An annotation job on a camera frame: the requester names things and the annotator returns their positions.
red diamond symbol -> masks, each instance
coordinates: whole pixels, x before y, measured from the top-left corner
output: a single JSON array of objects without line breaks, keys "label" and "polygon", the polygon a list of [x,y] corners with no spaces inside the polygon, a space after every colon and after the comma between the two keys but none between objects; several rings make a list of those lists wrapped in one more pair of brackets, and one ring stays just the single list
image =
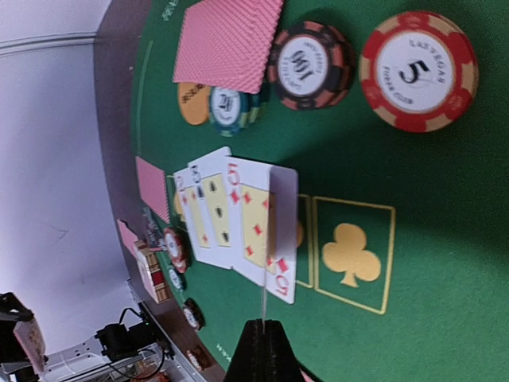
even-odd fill
[{"label": "red diamond symbol", "polygon": [[244,201],[246,202],[246,204],[248,205],[250,201],[252,201],[253,199],[251,199],[251,197],[249,196],[249,193],[244,193]]},{"label": "red diamond symbol", "polygon": [[236,205],[239,201],[239,195],[237,195],[237,192],[235,190],[231,191],[230,198],[233,200],[233,204]]},{"label": "red diamond symbol", "polygon": [[278,261],[279,269],[281,269],[281,272],[285,273],[288,271],[288,266],[286,265],[286,261],[284,259],[281,259]]},{"label": "red diamond symbol", "polygon": [[260,228],[260,226],[259,226],[258,224],[256,224],[256,225],[253,227],[253,229],[254,229],[254,232],[255,232],[258,236],[262,235],[263,231],[262,231],[262,229]]}]

poker table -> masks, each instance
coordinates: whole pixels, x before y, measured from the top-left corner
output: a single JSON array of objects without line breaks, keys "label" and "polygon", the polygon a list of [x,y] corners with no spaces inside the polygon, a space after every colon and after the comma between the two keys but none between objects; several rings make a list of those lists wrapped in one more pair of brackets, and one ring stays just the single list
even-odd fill
[{"label": "poker table", "polygon": [[[185,234],[172,174],[194,158],[230,146],[237,157],[294,168],[305,233],[295,303],[269,294],[266,314],[282,322],[304,366],[323,381],[507,380],[509,129],[500,57],[509,49],[507,4],[428,3],[467,33],[480,62],[472,107],[440,131],[386,124],[356,80],[339,106],[316,111],[290,110],[272,89],[263,118],[225,138],[209,123],[187,124],[179,111],[173,66],[185,9],[195,2],[174,3],[153,0],[131,104],[133,151],[166,172],[170,225]],[[288,0],[279,29],[300,20],[334,25],[360,52],[380,22],[418,8]],[[340,224],[364,232],[357,250],[378,258],[375,275],[352,259],[343,271],[325,264],[323,248],[337,244]],[[173,294],[197,302],[206,321],[198,335],[227,369],[246,320],[261,317],[260,288],[196,261],[185,279],[187,289]]]}]

playing card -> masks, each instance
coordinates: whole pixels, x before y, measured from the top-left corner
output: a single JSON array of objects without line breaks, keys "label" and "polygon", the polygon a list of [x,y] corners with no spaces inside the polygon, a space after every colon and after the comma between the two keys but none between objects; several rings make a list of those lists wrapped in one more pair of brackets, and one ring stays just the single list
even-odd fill
[{"label": "playing card", "polygon": [[209,233],[209,242],[215,251],[215,259],[219,267],[231,264],[233,249],[223,179],[225,158],[230,155],[230,148],[225,146],[188,164],[201,219],[204,222],[205,231]]},{"label": "playing card", "polygon": [[233,268],[259,286],[264,284],[267,257],[272,165],[227,158],[227,203],[230,211]]},{"label": "playing card", "polygon": [[293,304],[297,270],[297,171],[270,168],[269,270],[266,288],[281,300]]},{"label": "playing card", "polygon": [[211,245],[211,240],[214,240],[214,237],[206,229],[190,169],[186,167],[183,170],[177,171],[173,176],[196,261],[216,265],[217,267],[229,268],[229,262],[221,263],[222,258],[217,256]]}]

white playing card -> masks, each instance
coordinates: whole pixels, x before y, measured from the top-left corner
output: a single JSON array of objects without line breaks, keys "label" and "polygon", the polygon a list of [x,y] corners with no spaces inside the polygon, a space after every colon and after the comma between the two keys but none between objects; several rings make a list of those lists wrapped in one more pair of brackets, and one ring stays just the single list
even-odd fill
[{"label": "white playing card", "polygon": [[195,194],[198,197],[204,229],[214,250],[211,264],[231,267],[233,247],[230,240],[230,221],[223,169],[229,147],[222,147],[188,163]]},{"label": "white playing card", "polygon": [[214,247],[211,244],[211,234],[207,232],[204,219],[201,216],[198,196],[195,191],[195,184],[189,168],[177,171],[174,175],[175,185],[185,215],[185,222],[188,229],[192,251],[196,261],[216,265],[217,267],[229,268],[229,262],[221,264],[215,256]]},{"label": "white playing card", "polygon": [[267,253],[272,165],[230,157],[225,166],[230,236],[235,251],[233,268],[262,286]]},{"label": "white playing card", "polygon": [[297,270],[297,171],[272,166],[270,194],[273,204],[269,214],[266,288],[281,300],[293,304]]}]

wire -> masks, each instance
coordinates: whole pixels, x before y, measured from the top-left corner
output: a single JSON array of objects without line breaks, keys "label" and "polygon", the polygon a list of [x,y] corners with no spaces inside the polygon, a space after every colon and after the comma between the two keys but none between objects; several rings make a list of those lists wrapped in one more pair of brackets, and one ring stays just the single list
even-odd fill
[{"label": "wire", "polygon": [[133,312],[133,314],[136,314],[138,318],[143,320],[143,317],[136,310],[134,310],[133,308],[126,308],[122,311],[122,314],[120,314],[119,324],[122,324],[122,321],[124,321],[124,317],[126,316],[127,311]]},{"label": "wire", "polygon": [[121,372],[118,370],[115,366],[112,364],[107,364],[110,368],[112,368],[115,372],[120,374],[121,376],[124,376],[126,378],[129,378],[130,380],[149,380],[151,378],[154,378],[162,369],[162,366],[165,364],[165,350],[161,348],[162,355],[161,355],[161,363],[157,367],[156,371],[150,374],[149,376],[128,376],[127,374]]}]

